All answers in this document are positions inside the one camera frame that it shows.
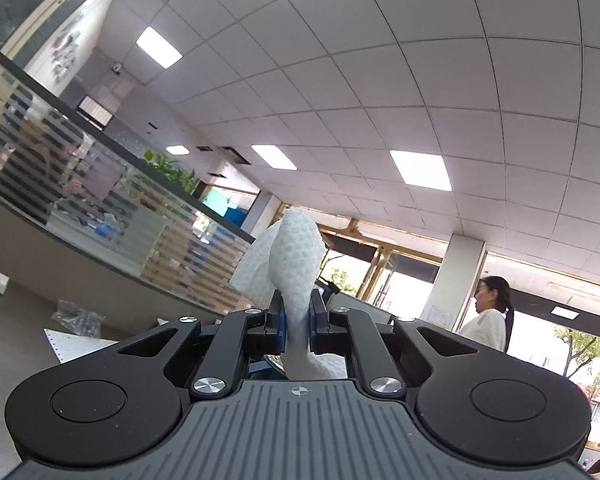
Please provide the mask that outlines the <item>dark blue steel tumbler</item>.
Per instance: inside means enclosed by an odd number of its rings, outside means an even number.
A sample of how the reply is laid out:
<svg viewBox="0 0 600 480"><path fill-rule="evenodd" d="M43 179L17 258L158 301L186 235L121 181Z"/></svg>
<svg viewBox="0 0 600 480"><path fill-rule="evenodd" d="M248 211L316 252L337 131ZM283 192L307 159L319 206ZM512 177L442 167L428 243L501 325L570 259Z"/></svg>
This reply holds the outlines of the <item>dark blue steel tumbler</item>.
<svg viewBox="0 0 600 480"><path fill-rule="evenodd" d="M249 363L247 378L251 380L287 380L288 376L280 356L266 354Z"/></svg>

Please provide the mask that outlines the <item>white perforated paper sheet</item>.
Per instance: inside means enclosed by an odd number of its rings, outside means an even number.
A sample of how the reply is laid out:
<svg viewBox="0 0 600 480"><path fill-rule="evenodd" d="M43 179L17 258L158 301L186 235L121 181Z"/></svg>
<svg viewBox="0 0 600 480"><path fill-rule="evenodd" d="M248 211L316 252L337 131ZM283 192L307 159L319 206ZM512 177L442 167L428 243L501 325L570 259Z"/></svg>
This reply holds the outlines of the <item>white perforated paper sheet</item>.
<svg viewBox="0 0 600 480"><path fill-rule="evenodd" d="M66 334L48 328L44 330L44 335L60 364L116 344L113 340Z"/></svg>

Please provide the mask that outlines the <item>seated person dark hair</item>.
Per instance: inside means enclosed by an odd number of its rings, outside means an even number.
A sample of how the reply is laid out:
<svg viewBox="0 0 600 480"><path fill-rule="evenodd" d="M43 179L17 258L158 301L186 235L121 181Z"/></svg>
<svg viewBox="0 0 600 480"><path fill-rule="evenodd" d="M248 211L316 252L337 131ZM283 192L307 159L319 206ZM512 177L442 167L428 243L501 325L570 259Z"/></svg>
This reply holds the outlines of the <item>seated person dark hair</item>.
<svg viewBox="0 0 600 480"><path fill-rule="evenodd" d="M43 132L23 141L6 162L3 172L15 205L43 226L58 200L84 191L80 178L65 177L83 141L83 132L68 119L44 119Z"/></svg>

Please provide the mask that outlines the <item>green potted plant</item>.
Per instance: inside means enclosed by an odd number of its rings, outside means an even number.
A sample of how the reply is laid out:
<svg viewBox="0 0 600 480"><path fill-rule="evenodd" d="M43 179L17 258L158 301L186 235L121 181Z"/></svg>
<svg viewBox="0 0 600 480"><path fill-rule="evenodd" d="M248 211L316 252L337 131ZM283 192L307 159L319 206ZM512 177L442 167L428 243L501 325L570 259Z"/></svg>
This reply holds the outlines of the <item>green potted plant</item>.
<svg viewBox="0 0 600 480"><path fill-rule="evenodd" d="M174 160L161 152L144 151L143 161L160 176L177 185L187 195L193 195L199 179L193 169L181 167Z"/></svg>

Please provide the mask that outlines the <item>standing woman white shirt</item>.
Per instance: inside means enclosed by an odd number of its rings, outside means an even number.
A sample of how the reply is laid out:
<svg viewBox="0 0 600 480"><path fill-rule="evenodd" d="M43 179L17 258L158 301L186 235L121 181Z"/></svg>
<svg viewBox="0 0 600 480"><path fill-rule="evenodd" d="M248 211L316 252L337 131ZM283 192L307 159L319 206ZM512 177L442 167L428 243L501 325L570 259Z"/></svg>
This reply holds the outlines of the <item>standing woman white shirt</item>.
<svg viewBox="0 0 600 480"><path fill-rule="evenodd" d="M512 338L515 309L505 278L480 278L475 292L477 316L458 332L478 344L506 353Z"/></svg>

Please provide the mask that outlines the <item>white paper towel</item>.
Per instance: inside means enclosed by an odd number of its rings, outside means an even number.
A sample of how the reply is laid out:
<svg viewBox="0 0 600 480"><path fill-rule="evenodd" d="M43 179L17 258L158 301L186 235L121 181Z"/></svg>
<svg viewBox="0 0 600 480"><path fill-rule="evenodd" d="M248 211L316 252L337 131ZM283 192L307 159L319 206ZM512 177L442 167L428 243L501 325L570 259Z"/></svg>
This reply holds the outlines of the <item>white paper towel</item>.
<svg viewBox="0 0 600 480"><path fill-rule="evenodd" d="M230 278L232 287L259 309L270 305L274 292L282 294L287 319L282 362L294 382L347 377L341 356L310 350L310 298L324 253L316 223L289 209L251 244Z"/></svg>

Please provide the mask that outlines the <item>frosted glass desk partition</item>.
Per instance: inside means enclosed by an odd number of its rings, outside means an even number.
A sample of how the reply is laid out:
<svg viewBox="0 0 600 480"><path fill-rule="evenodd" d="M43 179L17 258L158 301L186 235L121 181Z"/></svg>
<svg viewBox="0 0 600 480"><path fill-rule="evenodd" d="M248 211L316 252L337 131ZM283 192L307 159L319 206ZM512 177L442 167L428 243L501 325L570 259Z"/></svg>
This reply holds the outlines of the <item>frosted glass desk partition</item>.
<svg viewBox="0 0 600 480"><path fill-rule="evenodd" d="M84 191L58 200L43 226L15 205L3 169L53 118L83 132L65 177L80 178ZM252 236L157 174L1 52L0 200L130 278L219 314L248 307L230 278Z"/></svg>

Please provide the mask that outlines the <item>clear bag of screws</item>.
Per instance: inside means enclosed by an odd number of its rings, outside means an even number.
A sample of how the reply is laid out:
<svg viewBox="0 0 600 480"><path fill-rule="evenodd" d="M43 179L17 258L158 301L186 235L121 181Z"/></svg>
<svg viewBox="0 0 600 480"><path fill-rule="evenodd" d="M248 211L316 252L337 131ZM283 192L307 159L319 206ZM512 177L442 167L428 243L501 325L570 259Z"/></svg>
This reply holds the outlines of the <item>clear bag of screws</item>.
<svg viewBox="0 0 600 480"><path fill-rule="evenodd" d="M56 311L50 317L73 335L99 339L104 317L97 312L85 310L70 301L59 300Z"/></svg>

